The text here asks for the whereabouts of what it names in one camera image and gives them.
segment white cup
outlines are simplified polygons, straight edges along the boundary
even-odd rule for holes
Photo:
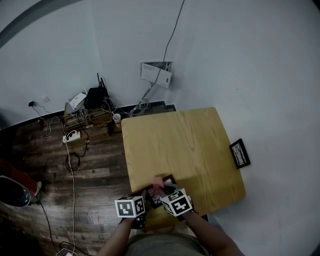
[[[121,115],[120,114],[113,114],[112,116],[113,121],[117,127],[121,127]]]

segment forearm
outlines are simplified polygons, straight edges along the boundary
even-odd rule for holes
[[[128,238],[134,218],[124,219],[105,242],[97,256],[121,256],[127,247]]]
[[[233,240],[225,233],[210,225],[196,213],[187,212],[183,215],[188,226],[199,242],[214,255],[243,255]]]

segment wooden table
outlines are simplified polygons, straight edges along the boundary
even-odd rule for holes
[[[215,108],[151,114],[122,121],[132,192],[156,175],[173,175],[199,215],[212,213],[246,194],[227,133]],[[146,228],[168,227],[176,218],[163,207],[147,215]]]

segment power strip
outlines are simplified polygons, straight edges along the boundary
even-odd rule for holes
[[[73,142],[73,141],[78,140],[80,138],[81,138],[80,131],[73,130],[71,133],[69,133],[68,138],[66,138],[66,136],[63,136],[62,141],[63,141],[63,143]]]

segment white cube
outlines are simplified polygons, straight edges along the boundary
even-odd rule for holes
[[[165,210],[175,217],[184,214],[185,212],[188,212],[192,209],[192,205],[184,188],[166,197],[162,197],[161,201],[164,205]]]
[[[121,197],[114,203],[116,214],[120,218],[135,218],[146,212],[142,196]]]

